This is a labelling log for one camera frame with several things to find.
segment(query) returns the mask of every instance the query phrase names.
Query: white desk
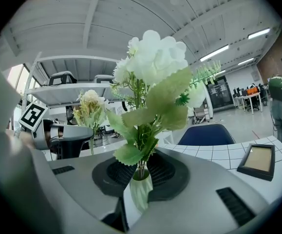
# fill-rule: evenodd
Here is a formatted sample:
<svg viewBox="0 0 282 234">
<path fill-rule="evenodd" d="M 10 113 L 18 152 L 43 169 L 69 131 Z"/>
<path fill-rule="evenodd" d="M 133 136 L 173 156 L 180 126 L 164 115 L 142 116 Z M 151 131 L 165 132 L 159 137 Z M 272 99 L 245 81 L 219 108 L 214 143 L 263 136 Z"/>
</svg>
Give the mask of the white desk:
<svg viewBox="0 0 282 234">
<path fill-rule="evenodd" d="M 244 99 L 249 99 L 249 101 L 250 101 L 250 107 L 251 107 L 251 113 L 253 114 L 253 107 L 252 107 L 252 100 L 251 100 L 251 98 L 252 98 L 252 97 L 255 97 L 255 96 L 258 96 L 258 97 L 259 97 L 259 101 L 260 101 L 260 111 L 263 112 L 263 105 L 262 105 L 262 102 L 261 102 L 260 92 L 255 93 L 255 94 L 252 94 L 252 95 L 248 95 L 248 96 L 235 97 L 234 99 L 237 100 L 238 108 L 239 108 L 239 109 L 240 109 L 240 105 L 239 105 L 239 101 L 238 101 L 238 100 L 241 99 L 241 100 L 243 101 L 243 108 L 244 108 Z"/>
<path fill-rule="evenodd" d="M 122 140 L 114 144 L 94 148 L 94 155 L 113 151 L 125 143 L 127 142 Z M 250 143 L 275 145 L 275 170 L 272 181 L 266 181 L 236 171 Z M 272 203 L 277 198 L 282 196 L 282 143 L 274 136 L 222 146 L 183 146 L 159 143 L 158 147 L 163 147 L 176 152 L 207 159 L 223 166 L 258 191 L 268 203 Z M 90 155 L 90 150 L 83 150 L 80 152 L 80 157 Z"/>
</svg>

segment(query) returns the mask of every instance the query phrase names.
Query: ceiling light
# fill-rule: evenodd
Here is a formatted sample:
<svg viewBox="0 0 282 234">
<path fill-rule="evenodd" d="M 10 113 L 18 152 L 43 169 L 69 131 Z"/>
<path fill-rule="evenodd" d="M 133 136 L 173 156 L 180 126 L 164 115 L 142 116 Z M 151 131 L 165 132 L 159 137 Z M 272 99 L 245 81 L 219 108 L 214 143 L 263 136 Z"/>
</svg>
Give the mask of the ceiling light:
<svg viewBox="0 0 282 234">
<path fill-rule="evenodd" d="M 224 47 L 222 47 L 222 48 L 220 48 L 220 49 L 218 49 L 218 50 L 216 50 L 216 51 L 210 53 L 209 55 L 206 55 L 206 56 L 200 58 L 200 61 L 207 60 L 207 59 L 209 59 L 210 57 L 215 56 L 215 55 L 217 55 L 218 53 L 220 53 L 220 52 L 222 52 L 222 51 L 224 51 L 224 50 L 226 50 L 226 49 L 228 49 L 228 48 L 229 48 L 229 46 L 226 45 L 226 46 L 224 46 Z"/>
<path fill-rule="evenodd" d="M 246 62 L 252 61 L 253 59 L 254 59 L 254 58 L 250 58 L 250 59 L 248 59 L 248 60 L 244 60 L 244 61 L 238 63 L 238 65 L 242 65 L 242 64 L 244 64 L 244 63 L 246 63 Z"/>
<path fill-rule="evenodd" d="M 254 38 L 254 37 L 258 37 L 258 36 L 260 36 L 260 35 L 264 35 L 264 34 L 268 33 L 269 31 L 270 31 L 270 28 L 263 29 L 263 30 L 258 31 L 258 32 L 256 32 L 256 33 L 250 34 L 250 35 L 248 36 L 248 39 L 251 39 L 251 38 Z"/>
</svg>

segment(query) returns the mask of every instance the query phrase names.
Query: black chair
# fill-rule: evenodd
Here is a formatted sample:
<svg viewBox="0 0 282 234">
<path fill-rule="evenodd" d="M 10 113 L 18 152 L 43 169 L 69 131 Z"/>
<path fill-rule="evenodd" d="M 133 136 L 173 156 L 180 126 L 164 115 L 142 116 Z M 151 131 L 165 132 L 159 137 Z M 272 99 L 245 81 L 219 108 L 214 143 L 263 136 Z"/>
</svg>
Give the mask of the black chair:
<svg viewBox="0 0 282 234">
<path fill-rule="evenodd" d="M 259 99 L 258 99 L 257 96 L 251 97 L 251 102 L 252 102 L 252 108 L 253 108 L 253 109 L 258 109 L 258 110 L 260 110 L 260 108 L 259 108 L 260 102 L 259 102 Z M 247 111 L 250 111 L 250 110 L 251 110 L 250 100 L 249 100 L 249 99 L 246 100 L 246 103 L 247 103 L 247 107 L 248 107 Z"/>
</svg>

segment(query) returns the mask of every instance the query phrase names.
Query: black base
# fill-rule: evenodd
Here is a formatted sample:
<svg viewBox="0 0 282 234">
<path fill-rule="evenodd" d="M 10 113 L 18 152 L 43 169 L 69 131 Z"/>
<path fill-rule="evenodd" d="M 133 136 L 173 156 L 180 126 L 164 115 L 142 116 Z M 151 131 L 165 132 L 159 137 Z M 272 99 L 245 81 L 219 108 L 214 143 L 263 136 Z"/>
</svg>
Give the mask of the black base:
<svg viewBox="0 0 282 234">
<path fill-rule="evenodd" d="M 137 165 L 126 166 L 110 158 L 94 167 L 92 179 L 104 194 L 122 197 L 136 168 Z M 158 150 L 148 160 L 147 168 L 153 184 L 148 202 L 173 199 L 188 184 L 186 165 Z"/>
</svg>

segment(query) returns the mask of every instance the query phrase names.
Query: white ceiling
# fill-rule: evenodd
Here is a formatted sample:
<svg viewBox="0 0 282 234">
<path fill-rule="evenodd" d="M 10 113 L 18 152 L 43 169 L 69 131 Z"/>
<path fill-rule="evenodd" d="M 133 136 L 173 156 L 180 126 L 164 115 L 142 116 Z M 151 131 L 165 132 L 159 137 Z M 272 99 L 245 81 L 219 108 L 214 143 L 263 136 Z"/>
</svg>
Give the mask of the white ceiling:
<svg viewBox="0 0 282 234">
<path fill-rule="evenodd" d="M 275 41 L 281 23 L 264 0 L 179 0 L 178 5 L 170 0 L 29 0 L 1 34 L 0 68 L 32 64 L 42 51 L 45 70 L 54 72 L 54 63 L 59 72 L 75 61 L 51 61 L 51 56 L 86 55 L 94 59 L 74 59 L 79 79 L 92 80 L 96 74 L 111 74 L 115 63 L 105 59 L 125 58 L 128 41 L 152 29 L 162 38 L 182 40 L 193 68 L 202 56 L 230 44 L 213 58 L 229 70 L 251 57 L 257 62 Z M 247 40 L 248 34 L 267 27 L 267 39 Z M 36 77 L 43 83 L 42 76 Z"/>
</svg>

